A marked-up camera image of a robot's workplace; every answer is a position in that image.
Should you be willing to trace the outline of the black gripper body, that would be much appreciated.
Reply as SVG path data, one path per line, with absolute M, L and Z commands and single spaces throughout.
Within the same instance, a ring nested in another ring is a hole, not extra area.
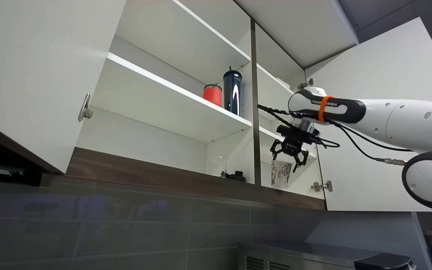
M 314 144 L 320 141 L 317 135 L 296 128 L 280 126 L 278 132 L 284 137 L 283 152 L 290 156 L 302 153 L 304 144 Z

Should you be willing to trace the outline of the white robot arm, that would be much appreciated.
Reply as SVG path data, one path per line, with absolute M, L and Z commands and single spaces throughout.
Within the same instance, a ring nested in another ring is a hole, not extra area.
M 320 137 L 316 125 L 340 128 L 367 158 L 403 167 L 403 185 L 413 200 L 432 209 L 432 102 L 418 99 L 344 99 L 322 87 L 307 86 L 293 93 L 287 110 L 266 108 L 281 120 L 284 140 L 272 144 L 272 155 L 293 156 L 307 164 L 304 144 L 338 147 Z

